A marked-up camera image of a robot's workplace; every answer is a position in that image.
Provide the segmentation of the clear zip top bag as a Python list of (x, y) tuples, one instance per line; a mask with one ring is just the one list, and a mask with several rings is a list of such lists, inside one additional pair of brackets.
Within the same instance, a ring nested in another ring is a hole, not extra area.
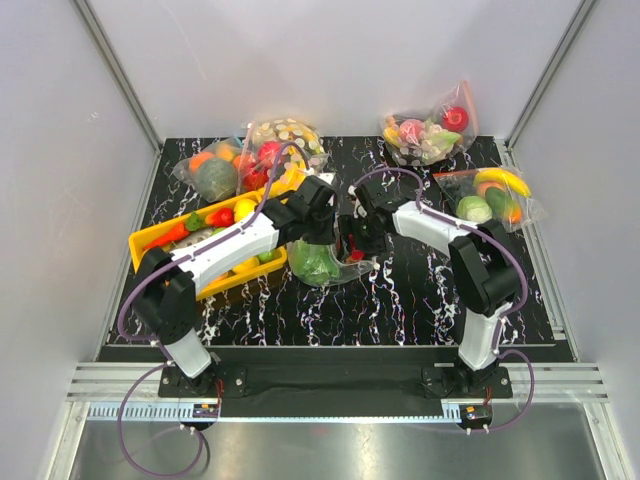
[(332, 287), (356, 280), (374, 269), (371, 260), (345, 263), (334, 245), (314, 245), (297, 240), (287, 245), (288, 263), (294, 276), (311, 287)]

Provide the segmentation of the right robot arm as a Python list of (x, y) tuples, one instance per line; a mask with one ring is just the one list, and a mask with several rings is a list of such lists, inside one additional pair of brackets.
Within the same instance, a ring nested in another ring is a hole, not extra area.
[(339, 218), (344, 246), (366, 257), (383, 254), (392, 235), (419, 241), (449, 258), (456, 291), (466, 308), (454, 384), (476, 396), (490, 383), (498, 359), (498, 324), (526, 292), (526, 277), (502, 224), (473, 223), (433, 210), (407, 194), (359, 180), (356, 212)]

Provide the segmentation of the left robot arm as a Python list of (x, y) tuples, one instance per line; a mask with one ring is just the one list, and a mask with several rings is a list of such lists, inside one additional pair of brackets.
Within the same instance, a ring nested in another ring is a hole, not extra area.
[(335, 194), (333, 173), (311, 175), (297, 190), (263, 199), (248, 217), (218, 234), (174, 253), (154, 247), (144, 254), (123, 308), (150, 330), (190, 393), (206, 395), (216, 382), (213, 358), (195, 332), (197, 295), (261, 253), (300, 239), (332, 244)]

